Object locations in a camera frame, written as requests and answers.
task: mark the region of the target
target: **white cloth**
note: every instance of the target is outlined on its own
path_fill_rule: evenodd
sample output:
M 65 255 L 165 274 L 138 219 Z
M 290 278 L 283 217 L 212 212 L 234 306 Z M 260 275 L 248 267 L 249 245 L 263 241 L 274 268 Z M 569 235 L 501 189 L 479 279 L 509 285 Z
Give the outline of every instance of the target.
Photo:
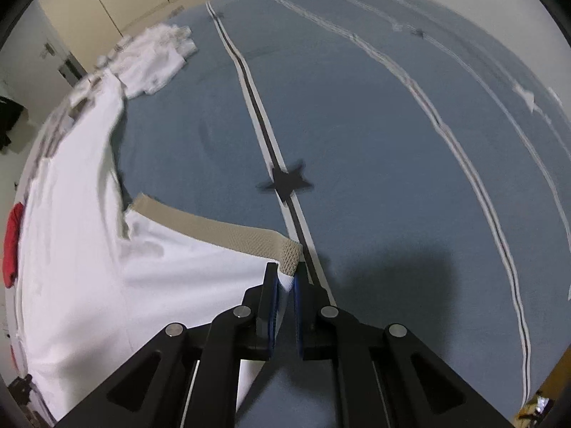
M 123 214 L 109 138 L 124 98 L 164 85 L 182 65 L 173 61 L 176 47 L 190 46 L 177 45 L 164 28 L 155 33 L 161 43 L 134 39 L 80 82 L 70 100 L 89 103 L 30 184 L 19 244 L 18 337 L 56 419 L 168 323 L 201 325 L 239 304 L 270 261 L 195 240 L 133 210 Z M 288 289 L 291 278 L 284 277 Z M 245 374 L 240 398 L 252 381 Z

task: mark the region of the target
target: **red object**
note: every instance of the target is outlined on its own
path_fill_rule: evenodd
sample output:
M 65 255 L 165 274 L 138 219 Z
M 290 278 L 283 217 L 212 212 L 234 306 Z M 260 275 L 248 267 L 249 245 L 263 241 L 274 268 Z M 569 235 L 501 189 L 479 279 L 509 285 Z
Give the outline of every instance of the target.
M 20 224 L 24 214 L 24 205 L 16 204 L 8 215 L 6 235 L 4 236 L 4 257 L 2 259 L 2 274 L 4 286 L 10 288 L 18 276 L 18 240 L 20 238 Z

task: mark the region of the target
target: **black star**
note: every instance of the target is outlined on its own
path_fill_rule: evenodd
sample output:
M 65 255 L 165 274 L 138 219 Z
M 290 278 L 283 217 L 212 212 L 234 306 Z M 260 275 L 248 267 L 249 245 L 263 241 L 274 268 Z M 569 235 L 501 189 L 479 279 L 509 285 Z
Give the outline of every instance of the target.
M 263 184 L 259 188 L 262 191 L 276 190 L 282 203 L 284 203 L 295 190 L 313 188 L 313 185 L 302 177 L 304 167 L 303 161 L 300 161 L 291 172 L 281 170 L 279 167 L 272 168 L 273 181 L 268 184 Z

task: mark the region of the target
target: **blue-gray fabric surface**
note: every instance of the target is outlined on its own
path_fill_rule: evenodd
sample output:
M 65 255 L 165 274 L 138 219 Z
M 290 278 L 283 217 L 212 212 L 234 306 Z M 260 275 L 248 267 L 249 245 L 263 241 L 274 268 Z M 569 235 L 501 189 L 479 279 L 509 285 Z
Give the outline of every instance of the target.
M 566 117 L 527 67 L 459 15 L 426 0 L 289 0 L 358 35 L 425 91 L 477 169 L 517 266 L 536 390 L 570 341 L 571 255 L 552 192 L 504 112 L 429 35 L 482 78 L 535 147 L 571 214 L 571 163 L 489 59 L 501 61 L 571 148 Z M 272 0 L 216 0 L 244 55 L 287 165 L 303 159 L 298 194 L 340 307 L 375 326 L 400 322 L 500 412 L 521 405 L 522 343 L 510 282 L 476 195 L 403 85 L 355 44 Z M 139 192 L 224 222 L 287 234 L 232 59 L 204 6 L 171 20 L 199 51 L 160 92 L 130 101 L 113 137 L 126 203 Z M 416 28 L 411 31 L 406 25 Z M 285 320 L 238 426 L 334 425 L 325 363 L 295 359 Z

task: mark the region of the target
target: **white garment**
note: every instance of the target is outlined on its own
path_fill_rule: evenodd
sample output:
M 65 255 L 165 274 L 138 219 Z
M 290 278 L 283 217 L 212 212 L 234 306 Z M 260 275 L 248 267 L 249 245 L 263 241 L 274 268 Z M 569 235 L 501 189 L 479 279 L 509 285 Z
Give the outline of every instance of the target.
M 18 336 L 56 419 L 168 323 L 202 325 L 241 303 L 271 261 L 195 240 L 133 210 L 124 216 L 110 134 L 125 96 L 164 85 L 182 65 L 176 47 L 190 46 L 164 28 L 155 34 L 134 39 L 80 82 L 70 100 L 89 103 L 30 184 L 19 243 Z M 289 289 L 291 277 L 284 277 Z M 252 381 L 243 377 L 242 391 Z

